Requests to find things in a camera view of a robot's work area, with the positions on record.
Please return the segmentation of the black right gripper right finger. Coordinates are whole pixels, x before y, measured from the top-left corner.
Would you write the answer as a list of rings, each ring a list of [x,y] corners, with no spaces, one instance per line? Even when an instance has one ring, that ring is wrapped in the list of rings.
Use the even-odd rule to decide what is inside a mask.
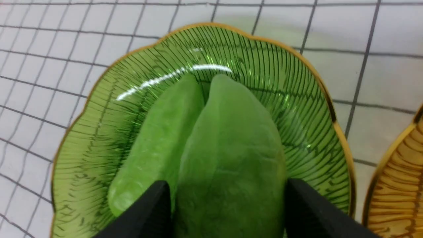
[[[377,238],[305,181],[287,180],[285,227],[289,238]]]

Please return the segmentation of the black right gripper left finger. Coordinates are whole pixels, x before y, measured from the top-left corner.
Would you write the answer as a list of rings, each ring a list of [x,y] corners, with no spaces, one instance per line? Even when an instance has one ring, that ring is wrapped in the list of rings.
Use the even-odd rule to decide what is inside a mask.
[[[171,195],[166,181],[157,180],[95,238],[170,238]]]

